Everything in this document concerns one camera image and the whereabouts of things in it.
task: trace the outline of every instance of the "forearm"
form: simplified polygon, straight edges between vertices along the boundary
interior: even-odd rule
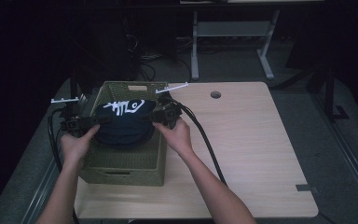
[[[182,156],[215,223],[255,223],[243,201],[194,154]]]
[[[36,223],[72,223],[78,164],[64,164],[48,203]]]

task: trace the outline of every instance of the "table top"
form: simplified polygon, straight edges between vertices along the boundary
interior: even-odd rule
[[[212,98],[212,91],[221,97]],[[311,192],[296,188],[307,181],[266,84],[190,83],[171,95],[195,113],[228,186],[255,217],[318,214]],[[216,174],[197,127],[182,118],[197,155]],[[169,147],[163,187],[87,184],[80,178],[75,209],[80,218],[211,217],[186,165]]]

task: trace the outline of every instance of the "person's hand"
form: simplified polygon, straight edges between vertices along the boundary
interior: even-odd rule
[[[179,118],[175,127],[171,130],[161,123],[153,123],[153,125],[164,135],[168,145],[175,150],[180,157],[193,154],[191,145],[190,127],[187,123]]]
[[[97,124],[90,128],[89,131],[80,138],[73,137],[69,133],[62,136],[61,146],[64,165],[78,165],[78,168],[81,168],[83,165],[83,158],[89,151],[90,140],[99,129],[100,125]]]

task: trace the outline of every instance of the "floor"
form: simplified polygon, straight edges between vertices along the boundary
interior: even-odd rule
[[[276,77],[267,80],[255,52],[260,40],[244,41],[234,47],[225,44],[224,50],[203,51],[200,54],[198,82],[262,81],[274,86],[300,72],[285,68],[291,41],[274,41],[268,52],[268,60]],[[179,54],[179,58],[189,64],[189,52]],[[188,68],[183,62],[160,59],[148,64],[156,70],[155,81],[183,83],[189,78]],[[143,69],[151,76],[149,67],[143,66]],[[323,91],[319,94],[308,93],[308,81],[307,77],[303,78],[284,90],[271,91],[271,95],[304,175],[312,186],[320,214],[311,218],[258,218],[258,223],[358,223],[358,183],[344,159],[330,121],[326,120],[319,106]],[[68,83],[65,83],[57,92],[57,98],[65,97],[68,91]],[[339,81],[336,81],[335,104],[342,105],[350,117],[337,120],[335,127],[345,137],[358,160],[358,106]],[[54,107],[57,105],[51,106],[47,115]],[[42,201],[48,197],[57,171],[50,153],[46,118],[40,123],[1,195],[0,224],[34,223],[43,207]],[[58,130],[58,122],[55,125],[55,130]],[[128,220],[80,220],[80,223],[128,223]]]

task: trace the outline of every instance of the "green plastic basket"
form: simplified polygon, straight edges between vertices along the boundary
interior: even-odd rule
[[[105,82],[91,115],[98,105],[113,101],[157,101],[156,90],[165,87],[166,82]],[[80,176],[91,184],[162,186],[166,152],[167,143],[158,130],[147,143],[131,149],[115,149],[92,139]]]

